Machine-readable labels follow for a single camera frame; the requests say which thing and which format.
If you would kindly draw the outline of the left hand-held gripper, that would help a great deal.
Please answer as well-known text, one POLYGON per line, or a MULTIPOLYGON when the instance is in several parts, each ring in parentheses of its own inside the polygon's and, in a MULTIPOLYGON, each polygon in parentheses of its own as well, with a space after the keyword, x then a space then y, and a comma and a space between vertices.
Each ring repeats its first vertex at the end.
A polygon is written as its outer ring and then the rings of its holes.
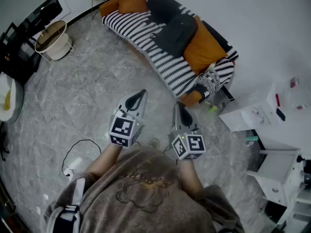
POLYGON ((109 124, 108 135, 112 144, 125 149, 132 147, 144 128, 140 117, 144 115, 146 103, 146 89, 132 91, 120 99, 109 124))

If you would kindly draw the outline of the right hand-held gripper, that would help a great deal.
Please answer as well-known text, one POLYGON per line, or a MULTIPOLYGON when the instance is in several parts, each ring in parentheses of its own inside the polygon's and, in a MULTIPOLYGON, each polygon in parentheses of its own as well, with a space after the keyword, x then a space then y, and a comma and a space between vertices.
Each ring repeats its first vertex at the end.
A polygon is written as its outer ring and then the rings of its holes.
POLYGON ((206 153, 204 137, 197 127, 197 119, 183 103, 177 102, 173 107, 173 125, 171 146, 179 160, 197 159, 206 153))

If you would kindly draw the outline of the black white striped sofa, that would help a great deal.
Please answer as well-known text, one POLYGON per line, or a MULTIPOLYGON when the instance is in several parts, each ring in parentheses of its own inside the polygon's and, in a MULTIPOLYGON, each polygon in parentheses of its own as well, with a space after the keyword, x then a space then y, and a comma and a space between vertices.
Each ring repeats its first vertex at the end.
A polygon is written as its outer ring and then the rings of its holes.
POLYGON ((227 53, 227 57, 210 64, 206 70, 196 75, 185 60, 184 54, 173 57, 157 46, 154 38, 176 15, 186 14, 192 17, 197 15, 175 0, 146 0, 146 2, 148 12, 119 14, 119 0, 111 0, 100 7, 102 22, 146 57, 176 98, 186 106, 199 103, 202 97, 195 90, 195 86, 198 76, 208 70, 215 70, 219 75, 218 90, 231 81, 239 55, 216 30, 201 20, 227 53))

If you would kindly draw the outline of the person's left forearm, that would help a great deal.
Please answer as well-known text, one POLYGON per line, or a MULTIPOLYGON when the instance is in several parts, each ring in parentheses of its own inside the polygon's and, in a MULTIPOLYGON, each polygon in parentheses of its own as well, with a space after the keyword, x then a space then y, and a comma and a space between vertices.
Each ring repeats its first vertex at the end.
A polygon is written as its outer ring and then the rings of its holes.
POLYGON ((110 143, 100 156, 86 169, 95 179, 102 177, 116 163, 122 146, 110 143))

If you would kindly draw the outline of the person's right forearm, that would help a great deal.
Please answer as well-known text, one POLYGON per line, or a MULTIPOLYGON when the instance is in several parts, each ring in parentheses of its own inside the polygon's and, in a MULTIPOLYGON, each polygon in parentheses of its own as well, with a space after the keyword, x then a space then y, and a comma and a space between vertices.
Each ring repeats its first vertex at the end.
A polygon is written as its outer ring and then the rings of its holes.
POLYGON ((203 190, 203 185, 197 175, 193 161, 179 160, 178 167, 182 190, 194 198, 203 190))

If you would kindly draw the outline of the black white patterned knit blanket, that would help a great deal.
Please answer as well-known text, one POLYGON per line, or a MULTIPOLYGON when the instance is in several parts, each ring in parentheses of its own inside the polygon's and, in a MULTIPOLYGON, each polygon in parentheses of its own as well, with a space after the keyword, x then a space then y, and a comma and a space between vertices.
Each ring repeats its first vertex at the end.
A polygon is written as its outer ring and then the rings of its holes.
POLYGON ((213 97, 220 86, 220 77, 215 70, 208 70, 200 74, 197 79, 195 90, 201 95, 199 103, 213 97))

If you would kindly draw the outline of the person's brown shirt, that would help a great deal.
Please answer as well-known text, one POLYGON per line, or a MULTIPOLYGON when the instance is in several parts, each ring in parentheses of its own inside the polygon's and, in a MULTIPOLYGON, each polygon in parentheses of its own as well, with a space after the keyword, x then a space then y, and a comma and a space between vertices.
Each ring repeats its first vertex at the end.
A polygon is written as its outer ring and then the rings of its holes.
POLYGON ((77 173, 40 226, 43 233, 245 233, 219 186, 190 197, 178 164, 149 147, 119 154, 99 179, 77 173))

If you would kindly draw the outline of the white drawer cabinet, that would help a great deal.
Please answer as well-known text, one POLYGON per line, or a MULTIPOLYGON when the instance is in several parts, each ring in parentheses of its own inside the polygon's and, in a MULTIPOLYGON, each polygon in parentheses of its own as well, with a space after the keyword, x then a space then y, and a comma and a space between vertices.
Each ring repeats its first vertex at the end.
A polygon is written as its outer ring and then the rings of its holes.
POLYGON ((265 215, 288 232, 301 232, 311 223, 311 172, 300 150, 261 150, 265 158, 255 178, 267 200, 265 215))

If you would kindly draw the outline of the white table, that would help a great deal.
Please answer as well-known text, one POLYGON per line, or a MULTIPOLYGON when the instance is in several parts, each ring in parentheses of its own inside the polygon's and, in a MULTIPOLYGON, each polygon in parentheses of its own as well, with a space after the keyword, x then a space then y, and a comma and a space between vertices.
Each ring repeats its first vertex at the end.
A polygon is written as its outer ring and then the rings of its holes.
POLYGON ((243 92, 227 104, 220 119, 231 132, 255 130, 266 149, 301 150, 311 159, 311 81, 297 77, 299 85, 294 88, 290 88, 290 78, 243 92), (277 108, 285 121, 276 114, 277 108))

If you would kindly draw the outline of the white round seat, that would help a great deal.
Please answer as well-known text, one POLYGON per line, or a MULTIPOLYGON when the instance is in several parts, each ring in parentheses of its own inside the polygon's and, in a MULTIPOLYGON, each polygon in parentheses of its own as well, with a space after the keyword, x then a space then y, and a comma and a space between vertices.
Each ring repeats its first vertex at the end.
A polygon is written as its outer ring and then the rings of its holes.
POLYGON ((18 118, 24 100, 23 86, 5 73, 0 74, 0 121, 5 123, 13 123, 18 118), (11 90, 11 107, 5 111, 4 101, 7 92, 11 90))

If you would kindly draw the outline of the yellow item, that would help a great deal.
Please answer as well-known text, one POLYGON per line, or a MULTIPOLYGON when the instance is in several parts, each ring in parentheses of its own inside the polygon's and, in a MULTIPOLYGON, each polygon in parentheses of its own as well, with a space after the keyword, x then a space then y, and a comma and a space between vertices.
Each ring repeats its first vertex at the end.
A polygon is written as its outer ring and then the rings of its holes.
POLYGON ((8 111, 11 107, 11 90, 9 90, 5 96, 5 101, 4 101, 4 110, 8 111))

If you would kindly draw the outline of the black television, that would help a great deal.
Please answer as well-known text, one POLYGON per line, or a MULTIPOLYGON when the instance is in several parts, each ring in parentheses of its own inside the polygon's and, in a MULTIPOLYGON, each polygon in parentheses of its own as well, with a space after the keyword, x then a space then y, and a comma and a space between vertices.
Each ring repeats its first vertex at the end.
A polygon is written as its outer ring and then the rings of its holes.
MULTIPOLYGON (((36 8, 47 0, 0 0, 0 35, 5 32, 11 23, 19 25, 36 8)), ((56 19, 61 19, 70 13, 65 0, 57 0, 62 8, 56 19)))

